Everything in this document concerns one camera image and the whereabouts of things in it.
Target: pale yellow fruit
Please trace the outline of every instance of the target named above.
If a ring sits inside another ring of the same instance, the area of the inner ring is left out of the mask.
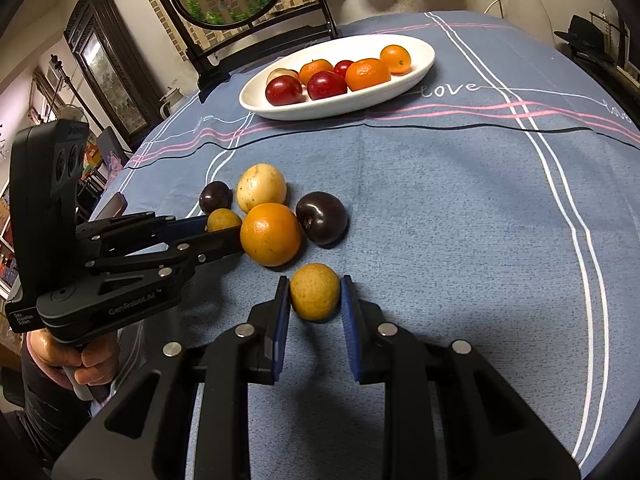
[[[290,75],[294,77],[298,81],[300,81],[300,75],[295,70],[289,70],[288,68],[277,68],[276,70],[272,70],[271,73],[267,76],[267,84],[271,81],[280,77],[281,75]]]
[[[222,229],[229,229],[230,227],[236,227],[242,225],[240,217],[231,211],[231,209],[216,209],[207,218],[207,231],[212,233],[213,231],[222,231]]]
[[[293,275],[289,290],[291,304],[302,319],[325,320],[340,300],[340,279],[324,264],[308,264]]]
[[[287,183],[278,168],[256,164],[244,172],[236,188],[236,200],[245,213],[260,204],[284,204]]]

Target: black hat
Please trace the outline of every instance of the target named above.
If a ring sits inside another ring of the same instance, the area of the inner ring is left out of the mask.
[[[584,54],[610,63],[614,62],[604,49],[604,34],[589,20],[574,16],[571,19],[569,32],[555,32],[555,35]]]

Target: pink cuff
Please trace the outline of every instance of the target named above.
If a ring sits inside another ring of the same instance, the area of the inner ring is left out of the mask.
[[[38,368],[42,370],[49,379],[55,382],[58,386],[62,386],[67,390],[73,391],[74,388],[71,385],[71,381],[69,381],[69,378],[66,376],[65,371],[60,368],[53,368],[44,364],[42,359],[40,359],[36,355],[36,352],[33,351],[33,348],[31,347],[31,332],[27,332],[27,349],[29,350],[29,354],[31,354],[33,361],[38,365]]]

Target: plate of fruit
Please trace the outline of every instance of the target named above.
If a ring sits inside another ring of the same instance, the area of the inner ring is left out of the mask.
[[[435,62],[429,43],[367,34],[316,44],[261,70],[240,92],[246,110],[302,121],[362,110],[417,85]]]

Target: circular frame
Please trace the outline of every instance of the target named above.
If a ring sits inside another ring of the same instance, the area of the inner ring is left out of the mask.
[[[268,3],[259,12],[256,12],[253,16],[249,16],[246,20],[242,20],[242,22],[227,23],[226,25],[212,25],[211,23],[200,22],[199,20],[196,20],[193,16],[190,15],[189,11],[184,8],[180,0],[171,0],[171,3],[175,7],[175,10],[178,11],[178,14],[180,14],[185,20],[187,20],[192,25],[196,25],[197,27],[204,28],[207,30],[232,30],[233,28],[240,28],[243,25],[249,25],[250,23],[253,23],[255,20],[258,20],[259,18],[263,17],[267,12],[269,12],[273,8],[273,6],[278,1],[279,0],[269,0]]]

